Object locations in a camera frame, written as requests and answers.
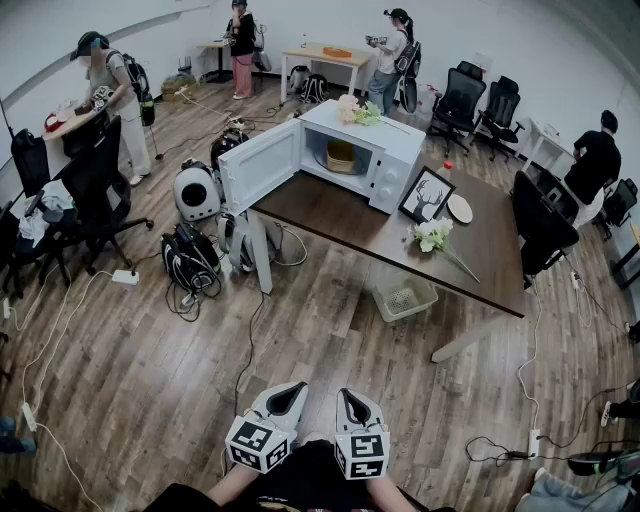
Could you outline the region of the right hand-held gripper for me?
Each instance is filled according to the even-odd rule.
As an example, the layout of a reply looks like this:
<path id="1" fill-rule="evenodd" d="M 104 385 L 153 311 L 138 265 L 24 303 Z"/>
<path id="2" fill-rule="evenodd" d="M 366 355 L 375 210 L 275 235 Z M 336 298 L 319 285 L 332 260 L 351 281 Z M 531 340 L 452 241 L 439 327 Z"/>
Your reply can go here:
<path id="1" fill-rule="evenodd" d="M 365 395 L 340 389 L 336 395 L 336 427 L 383 424 L 380 406 Z M 374 425 L 350 434 L 337 434 L 334 456 L 346 480 L 372 480 L 386 475 L 390 455 L 390 433 Z"/>

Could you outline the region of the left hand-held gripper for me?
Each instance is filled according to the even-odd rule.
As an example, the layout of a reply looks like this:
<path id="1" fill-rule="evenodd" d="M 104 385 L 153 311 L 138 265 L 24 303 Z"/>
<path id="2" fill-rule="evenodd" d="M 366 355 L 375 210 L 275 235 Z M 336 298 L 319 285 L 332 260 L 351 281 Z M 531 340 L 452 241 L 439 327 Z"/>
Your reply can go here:
<path id="1" fill-rule="evenodd" d="M 297 425 L 308 398 L 306 382 L 289 382 L 262 391 L 251 408 L 261 415 L 281 415 L 285 425 Z M 295 430 L 283 430 L 254 413 L 236 416 L 225 438 L 232 463 L 266 474 L 291 453 Z"/>

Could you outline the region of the beige paper food container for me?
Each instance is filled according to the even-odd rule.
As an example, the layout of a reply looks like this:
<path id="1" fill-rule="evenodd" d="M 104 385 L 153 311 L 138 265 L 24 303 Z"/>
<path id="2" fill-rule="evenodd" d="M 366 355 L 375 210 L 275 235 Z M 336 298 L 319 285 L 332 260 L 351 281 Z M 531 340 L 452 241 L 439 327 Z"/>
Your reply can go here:
<path id="1" fill-rule="evenodd" d="M 356 173 L 356 155 L 351 143 L 330 140 L 327 143 L 327 168 L 339 174 Z"/>

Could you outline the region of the white microwave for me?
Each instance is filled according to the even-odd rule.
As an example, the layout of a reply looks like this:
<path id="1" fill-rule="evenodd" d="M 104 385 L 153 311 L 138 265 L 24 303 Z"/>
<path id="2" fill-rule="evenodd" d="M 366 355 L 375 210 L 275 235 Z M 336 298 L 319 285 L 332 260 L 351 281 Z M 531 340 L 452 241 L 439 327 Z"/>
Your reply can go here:
<path id="1" fill-rule="evenodd" d="M 338 102 L 327 100 L 218 158 L 228 210 L 238 215 L 305 171 L 366 197 L 369 205 L 393 213 L 415 177 L 426 134 L 383 117 L 376 125 L 345 124 Z M 350 143 L 353 174 L 328 168 L 328 143 Z"/>

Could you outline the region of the person's right forearm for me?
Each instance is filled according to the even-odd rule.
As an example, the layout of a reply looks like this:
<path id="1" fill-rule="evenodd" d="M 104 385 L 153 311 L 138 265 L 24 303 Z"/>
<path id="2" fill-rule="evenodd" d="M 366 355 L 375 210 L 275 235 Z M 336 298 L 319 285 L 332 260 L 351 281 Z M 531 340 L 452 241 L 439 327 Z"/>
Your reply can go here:
<path id="1" fill-rule="evenodd" d="M 382 512 L 417 512 L 388 476 L 369 479 L 365 484 L 375 506 Z"/>

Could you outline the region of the person's left forearm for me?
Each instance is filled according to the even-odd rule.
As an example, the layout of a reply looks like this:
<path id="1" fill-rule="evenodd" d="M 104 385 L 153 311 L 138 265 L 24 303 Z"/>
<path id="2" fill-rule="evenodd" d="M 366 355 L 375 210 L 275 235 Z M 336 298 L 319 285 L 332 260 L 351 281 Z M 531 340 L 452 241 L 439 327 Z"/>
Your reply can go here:
<path id="1" fill-rule="evenodd" d="M 235 465 L 221 478 L 206 495 L 219 507 L 236 500 L 260 476 L 252 468 Z"/>

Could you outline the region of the white plastic basket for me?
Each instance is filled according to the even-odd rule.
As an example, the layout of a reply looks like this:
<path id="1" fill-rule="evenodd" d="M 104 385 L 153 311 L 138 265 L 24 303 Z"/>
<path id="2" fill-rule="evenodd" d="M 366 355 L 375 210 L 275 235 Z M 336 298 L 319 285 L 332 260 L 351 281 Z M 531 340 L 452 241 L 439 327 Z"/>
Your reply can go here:
<path id="1" fill-rule="evenodd" d="M 381 281 L 374 285 L 372 296 L 386 323 L 426 311 L 438 301 L 431 284 L 413 278 Z"/>

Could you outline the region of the white table leg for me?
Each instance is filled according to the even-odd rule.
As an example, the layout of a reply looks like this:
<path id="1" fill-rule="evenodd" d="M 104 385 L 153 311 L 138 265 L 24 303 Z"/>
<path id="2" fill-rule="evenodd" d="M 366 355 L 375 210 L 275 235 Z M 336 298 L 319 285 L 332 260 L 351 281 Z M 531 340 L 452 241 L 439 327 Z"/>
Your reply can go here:
<path id="1" fill-rule="evenodd" d="M 508 315 L 506 313 L 500 311 L 492 313 L 487 318 L 476 322 L 455 339 L 436 350 L 431 356 L 431 361 L 439 364 L 453 357 L 468 346 L 489 335 L 495 328 L 502 328 L 507 319 Z"/>
<path id="2" fill-rule="evenodd" d="M 252 209 L 247 211 L 250 238 L 254 251 L 256 271 L 260 289 L 269 295 L 272 291 L 272 276 L 267 247 L 266 227 L 261 217 Z"/>

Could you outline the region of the white flower bouquet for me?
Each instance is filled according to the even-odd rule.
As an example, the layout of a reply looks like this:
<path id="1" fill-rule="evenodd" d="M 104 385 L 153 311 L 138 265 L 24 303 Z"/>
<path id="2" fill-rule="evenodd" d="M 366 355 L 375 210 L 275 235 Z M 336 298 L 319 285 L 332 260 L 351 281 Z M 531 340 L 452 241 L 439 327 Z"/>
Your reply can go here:
<path id="1" fill-rule="evenodd" d="M 479 278 L 455 252 L 450 242 L 453 221 L 449 218 L 431 219 L 426 222 L 412 224 L 408 227 L 408 234 L 418 244 L 423 253 L 440 252 L 464 270 L 476 283 Z"/>

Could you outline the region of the white pod backpack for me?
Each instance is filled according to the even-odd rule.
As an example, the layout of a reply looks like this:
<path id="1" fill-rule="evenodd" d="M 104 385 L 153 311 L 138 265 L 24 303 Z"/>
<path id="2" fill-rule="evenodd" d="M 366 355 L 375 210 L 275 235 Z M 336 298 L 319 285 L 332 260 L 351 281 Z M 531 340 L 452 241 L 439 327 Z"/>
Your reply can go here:
<path id="1" fill-rule="evenodd" d="M 214 171 L 205 163 L 189 158 L 173 183 L 175 205 L 186 221 L 214 216 L 221 208 L 223 192 Z"/>

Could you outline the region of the round wooden coaster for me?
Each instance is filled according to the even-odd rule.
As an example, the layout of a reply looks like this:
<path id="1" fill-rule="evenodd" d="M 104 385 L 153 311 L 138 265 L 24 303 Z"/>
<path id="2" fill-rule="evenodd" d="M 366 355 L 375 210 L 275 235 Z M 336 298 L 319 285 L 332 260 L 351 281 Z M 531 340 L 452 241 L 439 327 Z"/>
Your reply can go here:
<path id="1" fill-rule="evenodd" d="M 469 203 L 458 194 L 452 194 L 447 201 L 447 209 L 456 221 L 462 224 L 470 224 L 473 220 L 473 211 Z"/>

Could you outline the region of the pile of clothes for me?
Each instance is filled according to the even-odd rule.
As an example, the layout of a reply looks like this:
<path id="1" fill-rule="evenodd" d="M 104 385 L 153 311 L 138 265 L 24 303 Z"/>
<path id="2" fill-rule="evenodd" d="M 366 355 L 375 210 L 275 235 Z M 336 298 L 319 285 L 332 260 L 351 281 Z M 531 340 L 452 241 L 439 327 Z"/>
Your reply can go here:
<path id="1" fill-rule="evenodd" d="M 73 199 L 61 180 L 47 182 L 34 196 L 24 202 L 24 213 L 19 219 L 20 236 L 35 247 L 47 229 L 62 220 L 63 214 L 73 209 Z"/>

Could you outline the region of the round wooden table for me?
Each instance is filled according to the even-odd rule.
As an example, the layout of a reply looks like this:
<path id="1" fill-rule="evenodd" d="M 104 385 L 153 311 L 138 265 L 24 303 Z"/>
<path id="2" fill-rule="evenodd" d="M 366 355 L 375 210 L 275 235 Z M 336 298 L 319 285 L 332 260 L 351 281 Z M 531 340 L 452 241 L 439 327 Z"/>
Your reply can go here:
<path id="1" fill-rule="evenodd" d="M 98 115 L 98 112 L 88 112 L 82 115 L 72 115 L 65 123 L 53 132 L 46 132 L 42 135 L 45 142 L 59 139 L 87 124 Z"/>

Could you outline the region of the small wooden desk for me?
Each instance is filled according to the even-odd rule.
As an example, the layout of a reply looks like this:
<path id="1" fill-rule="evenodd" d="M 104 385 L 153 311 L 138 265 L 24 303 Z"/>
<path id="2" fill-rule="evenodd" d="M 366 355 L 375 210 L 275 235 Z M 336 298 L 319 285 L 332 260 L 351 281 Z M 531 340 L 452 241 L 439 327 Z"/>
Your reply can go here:
<path id="1" fill-rule="evenodd" d="M 232 71 L 226 68 L 229 47 L 223 40 L 198 45 L 202 57 L 202 76 L 206 83 L 224 84 L 232 79 Z"/>

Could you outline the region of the deer picture frame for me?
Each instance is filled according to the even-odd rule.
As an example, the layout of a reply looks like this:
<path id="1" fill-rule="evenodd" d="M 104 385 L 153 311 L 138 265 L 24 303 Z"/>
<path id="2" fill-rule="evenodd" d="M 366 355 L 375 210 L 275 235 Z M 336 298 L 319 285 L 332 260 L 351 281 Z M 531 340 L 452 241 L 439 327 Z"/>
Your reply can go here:
<path id="1" fill-rule="evenodd" d="M 437 218 L 456 187 L 427 166 L 418 172 L 398 209 L 416 223 Z"/>

